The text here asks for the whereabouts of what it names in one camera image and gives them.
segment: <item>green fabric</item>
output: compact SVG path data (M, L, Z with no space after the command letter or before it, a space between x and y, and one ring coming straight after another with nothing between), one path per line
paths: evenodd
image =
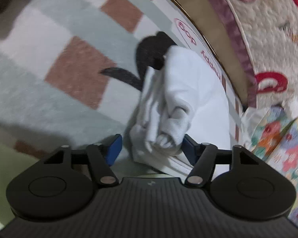
M7 185L14 177L36 162L36 158L0 144L0 229L14 218L6 199Z

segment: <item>silver screw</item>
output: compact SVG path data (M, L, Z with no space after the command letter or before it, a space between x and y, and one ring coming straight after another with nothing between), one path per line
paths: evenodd
M100 182L103 184L113 184L116 182L116 179L112 176L103 176L100 178Z
M201 184L203 182L203 178L200 176L190 176L188 178L188 182L191 184Z

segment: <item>ribbed black surface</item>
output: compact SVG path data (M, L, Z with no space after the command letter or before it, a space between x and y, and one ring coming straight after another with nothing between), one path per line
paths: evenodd
M188 189L177 178L125 178L102 189L76 215L52 223L20 218L0 232L8 238L296 238L298 229L286 218L248 222L218 210L203 190Z

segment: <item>gold trim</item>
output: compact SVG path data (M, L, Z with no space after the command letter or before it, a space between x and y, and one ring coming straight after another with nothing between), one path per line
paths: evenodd
M181 4L179 4L177 0L170 0L170 1L172 1L172 2L175 4L175 6L177 6L177 7L182 11L182 13L183 13L183 14L184 14L184 15L191 21L191 23L193 24L193 26L194 26L194 27L197 29L197 31L200 33L200 35L202 36L203 40L206 42L207 46L208 46L209 49L211 50L213 56L216 58L216 60L218 61L218 63L221 65L223 71L224 71L225 74L227 75L229 81L230 81L231 84L232 84L232 87L233 87L233 89L234 89L235 94L237 95L237 97L239 98L239 100L242 102L242 100L241 100L241 98L240 98L238 92L236 91L236 88L235 88L235 86L234 86L234 84L233 84L233 82L232 82L230 76L228 75L226 69L224 68L224 66L223 66L223 64L222 64L222 62L221 62L221 60L220 60L219 57L217 56L217 54L216 54L216 52L214 51L213 47L212 47L211 44L207 41L207 38L203 35L202 31L199 29L199 27L196 25L196 23L195 23L194 20L190 17L190 15L185 11L185 9L181 6Z

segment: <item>floral fabric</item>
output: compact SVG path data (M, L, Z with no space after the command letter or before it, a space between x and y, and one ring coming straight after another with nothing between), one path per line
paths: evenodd
M297 198L289 219L298 226L298 118L291 121L282 108L273 107L252 137L253 153L289 179Z

